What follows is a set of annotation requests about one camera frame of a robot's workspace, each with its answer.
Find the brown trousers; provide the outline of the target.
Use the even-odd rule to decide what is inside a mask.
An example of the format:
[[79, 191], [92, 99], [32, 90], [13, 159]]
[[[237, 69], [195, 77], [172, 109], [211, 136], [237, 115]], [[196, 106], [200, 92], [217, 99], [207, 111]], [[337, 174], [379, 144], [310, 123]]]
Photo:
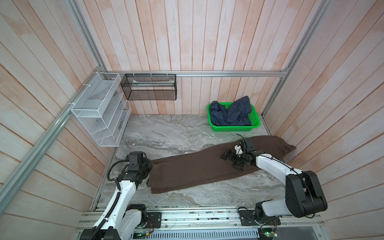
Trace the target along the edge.
[[212, 146], [199, 152], [153, 160], [147, 186], [151, 193], [161, 194], [223, 180], [238, 178], [259, 171], [256, 166], [244, 166], [243, 171], [221, 159], [225, 151], [233, 150], [238, 141]]

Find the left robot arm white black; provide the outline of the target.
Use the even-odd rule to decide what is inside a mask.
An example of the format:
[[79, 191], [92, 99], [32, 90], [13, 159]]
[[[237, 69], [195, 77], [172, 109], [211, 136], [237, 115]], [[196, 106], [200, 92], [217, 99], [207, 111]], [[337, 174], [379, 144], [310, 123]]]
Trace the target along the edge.
[[[110, 178], [111, 170], [120, 163], [127, 165], [117, 177]], [[136, 160], [121, 160], [112, 164], [107, 179], [116, 184], [113, 198], [94, 226], [83, 230], [81, 240], [128, 240], [136, 227], [147, 224], [146, 206], [129, 203], [152, 167], [153, 163], [148, 159], [141, 163]]]

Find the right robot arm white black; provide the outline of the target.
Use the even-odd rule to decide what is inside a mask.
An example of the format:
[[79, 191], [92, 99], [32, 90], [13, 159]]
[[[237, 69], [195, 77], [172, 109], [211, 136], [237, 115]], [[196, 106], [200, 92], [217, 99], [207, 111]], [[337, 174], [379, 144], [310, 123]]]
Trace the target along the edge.
[[328, 209], [318, 176], [312, 171], [301, 171], [262, 151], [227, 150], [221, 159], [231, 161], [239, 171], [243, 171], [246, 164], [258, 167], [285, 185], [284, 198], [255, 205], [255, 221], [261, 225], [271, 223], [279, 216], [313, 218], [316, 213]]

